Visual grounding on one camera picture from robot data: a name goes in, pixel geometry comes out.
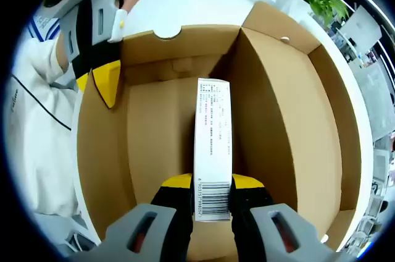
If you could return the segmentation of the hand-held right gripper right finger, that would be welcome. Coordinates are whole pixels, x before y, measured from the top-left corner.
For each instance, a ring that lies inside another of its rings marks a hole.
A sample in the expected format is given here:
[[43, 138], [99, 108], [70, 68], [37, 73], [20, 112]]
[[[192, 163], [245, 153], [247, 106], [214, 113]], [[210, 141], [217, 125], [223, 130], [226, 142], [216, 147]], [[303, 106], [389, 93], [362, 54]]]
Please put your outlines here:
[[231, 227], [240, 261], [345, 261], [318, 238], [314, 225], [287, 204], [275, 204], [264, 185], [233, 175]]

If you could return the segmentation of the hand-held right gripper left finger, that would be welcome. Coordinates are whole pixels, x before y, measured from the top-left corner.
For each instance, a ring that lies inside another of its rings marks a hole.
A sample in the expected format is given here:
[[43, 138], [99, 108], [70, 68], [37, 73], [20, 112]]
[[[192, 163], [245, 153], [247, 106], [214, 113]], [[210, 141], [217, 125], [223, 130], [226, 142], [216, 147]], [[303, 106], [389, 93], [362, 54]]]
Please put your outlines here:
[[104, 240], [70, 261], [186, 261], [193, 231], [192, 175], [166, 180], [151, 203], [112, 223]]

